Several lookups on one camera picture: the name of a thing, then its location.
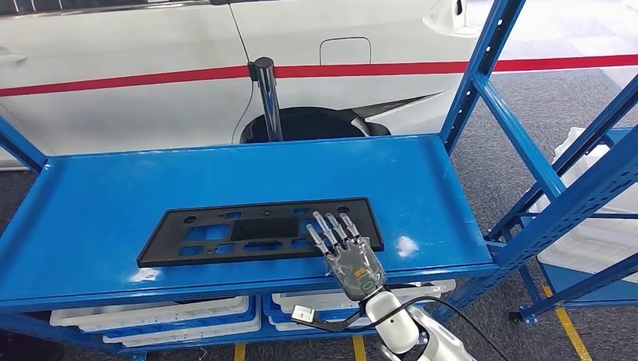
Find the blue shelf surface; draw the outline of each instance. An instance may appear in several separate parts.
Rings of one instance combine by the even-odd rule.
[[[217,346],[222,344],[244,344],[251,342],[270,342],[270,341],[292,341],[292,340],[308,340],[311,338],[332,338],[332,337],[349,337],[374,335],[374,329],[363,332],[328,332],[320,329],[300,329],[294,331],[278,331],[268,322],[268,316],[262,314],[261,328],[259,331],[246,332],[236,335],[218,336],[212,338],[200,338],[196,340],[172,342],[166,344],[155,344],[140,347],[123,347],[120,353],[148,352],[158,350],[174,350],[186,347],[205,347]]]
[[[586,272],[574,271],[555,265],[547,265],[542,262],[539,262],[539,264],[554,294],[591,276],[591,274]],[[632,304],[638,305],[638,284],[627,281],[616,281],[579,299],[567,302],[565,306],[613,306]]]
[[[437,135],[55,156],[0,238],[0,312],[335,289],[320,257],[136,257],[169,209],[354,197],[370,200],[389,284],[497,269]]]

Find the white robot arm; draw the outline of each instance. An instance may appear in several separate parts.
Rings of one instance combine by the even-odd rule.
[[[467,353],[461,340],[425,310],[412,305],[423,299],[439,299],[422,296],[411,300],[409,305],[401,305],[399,299],[385,285],[385,272],[369,246],[368,238],[359,234],[347,214],[341,213],[339,216],[350,235],[332,214],[325,216],[332,228],[318,212],[314,212],[313,216],[330,246],[308,224],[306,228],[309,234],[324,254],[330,271],[339,280],[345,294],[349,299],[359,302],[360,309],[347,320],[327,322],[318,319],[313,309],[297,305],[293,310],[292,321],[331,332],[360,331],[374,327],[382,340],[378,348],[390,361],[401,361],[403,355],[418,344],[425,344],[425,348],[417,361],[475,361]],[[364,314],[372,322],[369,326],[348,328]]]

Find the wire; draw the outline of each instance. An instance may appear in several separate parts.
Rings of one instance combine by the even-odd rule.
[[[434,296],[414,297],[413,299],[407,301],[406,303],[402,304],[398,308],[395,308],[394,310],[392,310],[389,314],[386,314],[385,316],[381,317],[380,319],[376,320],[373,323],[370,323],[369,325],[361,326],[361,327],[355,327],[355,328],[348,327],[344,331],[345,332],[363,332],[363,331],[366,331],[368,329],[374,328],[374,327],[382,324],[383,322],[385,322],[387,319],[389,319],[390,317],[394,316],[395,314],[397,314],[397,313],[401,312],[402,310],[406,309],[408,306],[413,305],[416,302],[420,302],[420,301],[435,301],[435,302],[438,302],[438,303],[441,303],[443,305],[448,306],[452,311],[456,312],[461,318],[463,318],[474,330],[476,330],[476,332],[479,335],[481,335],[481,337],[484,338],[485,341],[487,341],[488,344],[490,344],[490,346],[502,358],[504,358],[505,361],[509,361],[509,358],[507,356],[505,356],[505,354],[501,351],[501,349],[498,348],[498,346],[496,346],[496,344],[493,343],[492,340],[490,340],[490,338],[476,325],[476,323],[474,323],[469,317],[467,317],[460,309],[458,309],[457,307],[453,306],[449,302],[443,301],[439,297],[434,297]]]

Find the blue metal shelf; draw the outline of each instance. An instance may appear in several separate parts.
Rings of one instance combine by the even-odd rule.
[[[591,277],[590,273],[546,265],[541,262],[539,264],[554,294]],[[638,284],[616,281],[573,301],[563,303],[564,307],[609,305],[638,305]]]
[[[135,260],[168,209],[354,197],[370,200],[389,284],[468,278],[448,298],[467,306],[638,181],[638,127],[624,137],[608,134],[638,102],[638,76],[552,165],[490,83],[523,5],[494,1],[439,134],[46,157],[0,118],[0,144],[39,173],[0,238],[0,327],[134,358],[149,350],[348,335],[279,332],[262,322],[258,332],[123,349],[19,312],[337,288],[321,258],[143,269]],[[536,178],[492,227],[493,256],[449,159],[479,98]],[[560,176],[600,142],[613,147],[566,188]],[[512,235],[542,194],[551,204]],[[563,301],[614,296],[617,286],[608,285],[638,271],[638,254],[572,287],[581,275],[544,269],[557,294],[534,295],[523,317]],[[439,307],[433,316],[445,321],[451,312]]]
[[[56,156],[0,238],[0,311],[338,288],[321,257],[146,269],[135,259],[168,209],[361,196],[391,284],[496,269],[436,135]]]

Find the black panel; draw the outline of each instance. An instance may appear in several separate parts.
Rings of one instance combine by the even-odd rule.
[[[305,230],[313,211],[348,213],[373,250],[383,241],[367,199],[269,203],[167,211],[138,256],[139,267],[321,256]]]
[[[145,0],[62,0],[64,10],[108,8],[112,6],[142,5]]]

